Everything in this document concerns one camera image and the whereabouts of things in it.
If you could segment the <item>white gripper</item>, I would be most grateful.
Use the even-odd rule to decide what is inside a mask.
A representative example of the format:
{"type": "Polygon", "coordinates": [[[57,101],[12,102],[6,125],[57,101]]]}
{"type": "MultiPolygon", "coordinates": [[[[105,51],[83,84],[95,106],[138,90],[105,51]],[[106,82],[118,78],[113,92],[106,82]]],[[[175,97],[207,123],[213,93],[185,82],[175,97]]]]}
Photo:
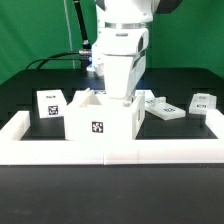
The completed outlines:
{"type": "Polygon", "coordinates": [[[142,77],[146,56],[105,56],[104,82],[109,98],[128,98],[142,77]]]}

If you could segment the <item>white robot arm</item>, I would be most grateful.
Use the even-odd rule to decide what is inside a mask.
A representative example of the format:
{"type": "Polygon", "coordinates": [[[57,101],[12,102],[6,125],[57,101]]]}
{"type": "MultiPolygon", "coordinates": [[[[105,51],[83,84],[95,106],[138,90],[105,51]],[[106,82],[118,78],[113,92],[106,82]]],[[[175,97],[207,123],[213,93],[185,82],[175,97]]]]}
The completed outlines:
{"type": "Polygon", "coordinates": [[[183,0],[94,0],[97,40],[92,65],[104,77],[111,99],[128,98],[146,68],[147,24],[155,14],[170,14],[183,0]]]}

